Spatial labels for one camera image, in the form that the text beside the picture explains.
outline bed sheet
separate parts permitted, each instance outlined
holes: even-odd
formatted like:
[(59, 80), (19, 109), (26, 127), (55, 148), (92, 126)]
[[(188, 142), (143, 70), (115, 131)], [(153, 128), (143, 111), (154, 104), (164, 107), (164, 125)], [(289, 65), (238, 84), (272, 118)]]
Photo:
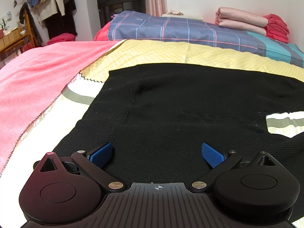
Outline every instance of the bed sheet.
[[(0, 178), (0, 193), (3, 203), (6, 203), (5, 206), (0, 206), (2, 228), (19, 228), (26, 221), (18, 197), (32, 172), (33, 163), (40, 160), (46, 152), (52, 151), (81, 119), (101, 90), (108, 71), (144, 63), (189, 63), (255, 70), (304, 81), (304, 69), (250, 53), (188, 43), (127, 40), (78, 74), (23, 135)], [(266, 121), (270, 133), (292, 137), (304, 130), (303, 111), (271, 114), (266, 117)], [(304, 228), (303, 219), (294, 222), (294, 225)]]
[(135, 11), (123, 11), (111, 21), (108, 40), (121, 39), (189, 42), (251, 52), (299, 67), (303, 67), (304, 63), (304, 53), (294, 44), (285, 44), (257, 33), (219, 27), (204, 21), (155, 17)]

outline cream sweater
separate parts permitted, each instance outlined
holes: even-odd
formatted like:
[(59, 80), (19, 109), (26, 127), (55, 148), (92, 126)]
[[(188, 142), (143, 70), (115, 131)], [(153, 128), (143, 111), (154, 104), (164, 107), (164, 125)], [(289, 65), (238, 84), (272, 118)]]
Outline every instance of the cream sweater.
[(38, 7), (34, 8), (34, 14), (41, 24), (42, 21), (58, 13), (56, 3), (62, 16), (65, 15), (63, 0), (45, 0)]

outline blue gripper pad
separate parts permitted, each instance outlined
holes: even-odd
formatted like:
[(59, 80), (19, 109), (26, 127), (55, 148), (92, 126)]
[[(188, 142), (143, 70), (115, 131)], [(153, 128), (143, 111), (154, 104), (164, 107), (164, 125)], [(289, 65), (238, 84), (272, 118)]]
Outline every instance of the blue gripper pad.
[(202, 156), (212, 168), (217, 167), (225, 160), (223, 154), (219, 153), (206, 143), (202, 144)]
[(106, 144), (102, 148), (98, 149), (96, 152), (89, 155), (88, 160), (93, 164), (102, 168), (109, 160), (112, 158), (113, 148), (111, 143)]

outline blue plaid blanket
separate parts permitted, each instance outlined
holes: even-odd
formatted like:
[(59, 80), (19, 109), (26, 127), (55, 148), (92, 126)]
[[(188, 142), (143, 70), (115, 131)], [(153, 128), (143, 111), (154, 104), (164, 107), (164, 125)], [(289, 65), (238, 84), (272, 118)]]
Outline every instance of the blue plaid blanket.
[(304, 67), (304, 53), (295, 44), (285, 44), (256, 33), (219, 27), (198, 20), (123, 11), (115, 15), (108, 31), (108, 40), (122, 39), (188, 42), (229, 48)]

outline bed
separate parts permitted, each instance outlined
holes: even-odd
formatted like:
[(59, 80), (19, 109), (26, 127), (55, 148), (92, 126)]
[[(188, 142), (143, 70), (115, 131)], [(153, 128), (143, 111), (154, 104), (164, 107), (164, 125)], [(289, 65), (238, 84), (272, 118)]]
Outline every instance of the bed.
[(282, 43), (257, 33), (174, 17), (155, 17), (135, 11), (116, 14), (95, 40), (152, 39), (188, 42), (251, 52), (303, 67), (304, 54), (295, 44)]
[[(57, 46), (40, 49), (40, 52), (35, 50), (33, 53), (37, 54), (38, 62), (41, 63), (46, 56), (41, 51), (50, 50), (53, 53), (53, 56), (47, 55), (50, 62), (54, 64), (63, 58), (63, 63), (65, 63), (67, 59), (73, 61), (76, 52), (74, 48), (77, 48), (77, 44), (80, 43), (59, 43)], [(86, 52), (90, 50), (93, 52), (99, 46), (99, 42), (95, 42), (83, 45), (83, 48), (86, 49)], [(83, 117), (94, 98), (102, 90), (110, 70), (123, 69), (137, 64), (184, 63), (220, 69), (257, 71), (304, 82), (304, 69), (295, 65), (274, 61), (249, 52), (187, 42), (124, 40), (113, 42), (107, 48), (100, 48), (96, 55), (98, 57), (95, 60), (92, 60), (94, 57), (88, 57), (89, 53), (87, 60), (81, 59), (84, 62), (78, 66), (78, 70), (74, 70), (75, 74), (71, 80), (67, 81), (68, 84), (66, 86), (63, 84), (60, 94), (46, 99), (50, 105), (45, 106), (40, 115), (32, 117), (28, 121), (30, 124), (28, 128), (24, 128), (20, 134), (18, 143), (0, 178), (2, 195), (0, 225), (2, 228), (19, 228), (26, 222), (19, 207), (18, 197), (32, 172), (33, 164), (40, 160), (46, 152), (53, 151), (56, 145), (75, 127), (77, 121)], [(27, 60), (27, 58), (16, 58), (10, 64), (16, 64), (19, 61), (20, 65), (25, 65), (24, 68), (27, 71), (35, 71), (35, 69), (27, 68)], [(304, 109), (297, 112), (267, 114), (265, 118), (269, 133), (295, 138), (304, 131)], [(294, 225), (299, 228), (304, 227), (303, 219), (299, 218)]]

